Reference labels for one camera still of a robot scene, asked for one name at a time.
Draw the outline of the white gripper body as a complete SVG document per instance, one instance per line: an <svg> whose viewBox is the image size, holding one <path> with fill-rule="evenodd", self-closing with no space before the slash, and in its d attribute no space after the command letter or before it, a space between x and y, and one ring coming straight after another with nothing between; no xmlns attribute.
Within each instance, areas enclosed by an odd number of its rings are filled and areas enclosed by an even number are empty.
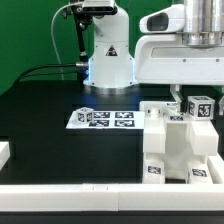
<svg viewBox="0 0 224 224"><path fill-rule="evenodd" d="M139 83L224 86L224 46L193 48L178 34L144 35L135 48Z"/></svg>

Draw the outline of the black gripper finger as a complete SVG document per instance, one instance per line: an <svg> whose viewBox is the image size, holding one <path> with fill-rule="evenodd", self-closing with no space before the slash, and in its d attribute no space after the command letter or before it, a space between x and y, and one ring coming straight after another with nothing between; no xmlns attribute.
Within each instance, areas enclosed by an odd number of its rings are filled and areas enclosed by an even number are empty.
<svg viewBox="0 0 224 224"><path fill-rule="evenodd" d="M179 112L185 111L185 99L182 95L182 86L179 84L172 84L170 86L170 93L177 103L177 110Z"/></svg>
<svg viewBox="0 0 224 224"><path fill-rule="evenodd" d="M219 115L224 115L224 95L219 101Z"/></svg>

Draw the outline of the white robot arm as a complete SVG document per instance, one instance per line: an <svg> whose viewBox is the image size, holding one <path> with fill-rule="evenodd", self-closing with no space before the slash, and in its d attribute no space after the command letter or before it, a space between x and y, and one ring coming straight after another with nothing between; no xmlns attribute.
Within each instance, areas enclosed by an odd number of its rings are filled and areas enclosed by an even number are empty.
<svg viewBox="0 0 224 224"><path fill-rule="evenodd" d="M131 55L129 17L114 0L85 0L93 17L94 53L84 85L102 94L136 84L168 84L176 102L183 85L224 88L224 0L174 0L143 17Z"/></svg>

